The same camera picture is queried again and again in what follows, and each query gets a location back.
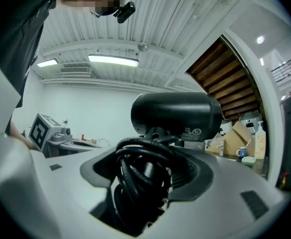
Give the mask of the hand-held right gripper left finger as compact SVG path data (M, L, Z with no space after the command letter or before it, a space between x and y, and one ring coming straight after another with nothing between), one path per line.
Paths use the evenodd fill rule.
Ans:
M0 134L0 202L36 239L113 239L118 232L91 215L106 190L52 171L45 158Z

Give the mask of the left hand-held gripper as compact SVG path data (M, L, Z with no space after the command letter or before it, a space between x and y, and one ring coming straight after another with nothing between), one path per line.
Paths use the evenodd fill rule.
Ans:
M64 127L52 117L37 114L29 132L29 138L37 150L43 151L47 143L60 145L73 139L69 127Z

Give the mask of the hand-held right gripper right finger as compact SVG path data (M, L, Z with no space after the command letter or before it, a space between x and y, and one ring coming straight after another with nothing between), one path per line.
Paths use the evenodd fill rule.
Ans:
M254 239L283 212L290 198L251 168L182 147L194 178L174 189L165 213L143 239Z

